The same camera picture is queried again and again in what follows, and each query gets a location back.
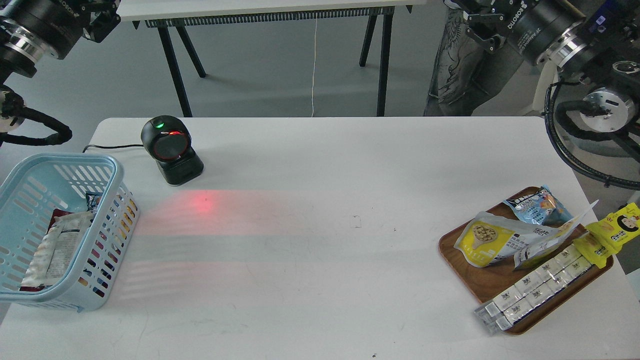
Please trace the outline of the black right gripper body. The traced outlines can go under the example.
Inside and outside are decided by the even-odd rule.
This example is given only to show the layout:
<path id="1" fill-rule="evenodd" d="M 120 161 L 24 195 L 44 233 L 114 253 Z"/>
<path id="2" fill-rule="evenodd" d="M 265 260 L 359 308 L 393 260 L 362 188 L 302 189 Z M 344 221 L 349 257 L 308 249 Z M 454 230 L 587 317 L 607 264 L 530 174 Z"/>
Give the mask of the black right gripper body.
<path id="1" fill-rule="evenodd" d="M 528 63 L 579 67 L 585 62 L 586 43 L 578 35 L 585 16 L 567 0 L 492 0 L 480 9 L 491 13 L 503 14 L 498 34 Z"/>

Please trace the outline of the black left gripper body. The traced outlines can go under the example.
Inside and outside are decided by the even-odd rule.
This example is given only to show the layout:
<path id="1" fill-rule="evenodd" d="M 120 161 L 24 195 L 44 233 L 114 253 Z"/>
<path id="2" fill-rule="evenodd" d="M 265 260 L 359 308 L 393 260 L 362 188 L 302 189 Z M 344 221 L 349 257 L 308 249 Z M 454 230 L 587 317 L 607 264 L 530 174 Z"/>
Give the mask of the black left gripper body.
<path id="1" fill-rule="evenodd" d="M 50 54 L 64 59 L 81 37 L 89 40 L 89 0 L 10 0 L 2 23 L 23 28 L 45 43 Z"/>

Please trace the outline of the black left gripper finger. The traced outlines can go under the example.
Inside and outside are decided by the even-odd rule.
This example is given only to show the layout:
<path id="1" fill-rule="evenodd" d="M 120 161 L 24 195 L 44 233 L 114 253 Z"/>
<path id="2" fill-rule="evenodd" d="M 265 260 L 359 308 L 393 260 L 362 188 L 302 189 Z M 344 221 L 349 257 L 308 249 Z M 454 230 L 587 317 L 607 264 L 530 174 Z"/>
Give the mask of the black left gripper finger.
<path id="1" fill-rule="evenodd" d="M 94 43 L 102 41 L 121 22 L 117 13 L 120 0 L 90 0 L 89 1 L 89 40 Z"/>

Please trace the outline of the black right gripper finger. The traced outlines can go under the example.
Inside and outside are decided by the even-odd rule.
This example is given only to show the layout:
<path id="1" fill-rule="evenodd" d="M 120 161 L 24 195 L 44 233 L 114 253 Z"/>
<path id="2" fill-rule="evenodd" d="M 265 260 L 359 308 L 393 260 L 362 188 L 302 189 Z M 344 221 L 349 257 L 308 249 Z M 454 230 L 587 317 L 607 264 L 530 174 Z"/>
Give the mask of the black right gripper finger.
<path id="1" fill-rule="evenodd" d="M 497 24 L 501 24 L 505 16 L 500 13 L 467 14 L 468 29 L 466 34 L 487 53 L 495 53 L 505 45 L 505 37 L 498 33 Z"/>

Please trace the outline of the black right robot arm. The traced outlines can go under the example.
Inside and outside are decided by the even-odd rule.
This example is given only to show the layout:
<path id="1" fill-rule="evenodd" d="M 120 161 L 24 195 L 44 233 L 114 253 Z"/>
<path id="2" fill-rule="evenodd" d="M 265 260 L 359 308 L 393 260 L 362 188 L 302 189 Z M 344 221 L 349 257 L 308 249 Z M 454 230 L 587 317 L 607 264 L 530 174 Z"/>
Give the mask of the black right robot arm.
<path id="1" fill-rule="evenodd" d="M 590 18 L 567 0 L 458 0 L 467 34 L 488 53 L 509 44 L 528 63 L 551 64 L 542 115 L 552 146 L 574 171 L 606 187 L 638 191 L 639 182 L 615 177 L 579 160 L 563 143 L 560 126 L 589 142 L 611 141 L 639 160 L 639 38 L 637 0 L 606 0 Z"/>

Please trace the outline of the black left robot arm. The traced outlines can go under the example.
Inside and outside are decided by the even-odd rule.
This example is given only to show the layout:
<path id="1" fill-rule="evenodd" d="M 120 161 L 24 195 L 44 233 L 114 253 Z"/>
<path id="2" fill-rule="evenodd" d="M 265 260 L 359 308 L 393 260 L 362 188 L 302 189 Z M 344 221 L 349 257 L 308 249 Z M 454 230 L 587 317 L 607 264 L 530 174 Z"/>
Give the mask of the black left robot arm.
<path id="1" fill-rule="evenodd" d="M 68 125 L 27 107 L 22 96 L 4 82 L 16 74 L 32 78 L 44 56 L 62 60 L 85 38 L 101 43 L 121 22 L 118 0 L 3 0 L 1 2 L 1 143 L 54 146 L 73 137 Z M 47 137 L 16 136 L 12 132 L 30 120 L 53 133 Z"/>

